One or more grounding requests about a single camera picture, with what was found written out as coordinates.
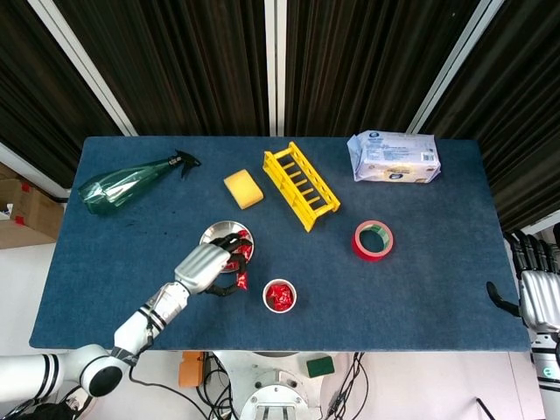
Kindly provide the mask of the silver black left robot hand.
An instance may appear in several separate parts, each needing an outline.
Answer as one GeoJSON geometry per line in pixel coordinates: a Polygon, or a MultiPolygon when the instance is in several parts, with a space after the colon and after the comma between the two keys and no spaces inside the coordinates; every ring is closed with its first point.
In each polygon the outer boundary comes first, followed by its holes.
{"type": "Polygon", "coordinates": [[[190,294],[207,293],[230,296],[248,289],[247,264],[254,243],[248,233],[231,233],[197,246],[175,269],[175,280],[190,294]],[[234,265],[235,280],[228,287],[214,285],[215,279],[229,265],[234,265]]]}

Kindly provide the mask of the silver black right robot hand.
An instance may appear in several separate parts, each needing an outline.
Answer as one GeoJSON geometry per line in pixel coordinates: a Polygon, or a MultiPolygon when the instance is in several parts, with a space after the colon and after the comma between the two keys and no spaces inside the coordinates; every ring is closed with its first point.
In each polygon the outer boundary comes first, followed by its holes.
{"type": "Polygon", "coordinates": [[[488,296],[533,332],[559,333],[559,263],[553,247],[520,230],[503,236],[512,254],[519,302],[504,300],[492,282],[486,284],[488,296]]]}

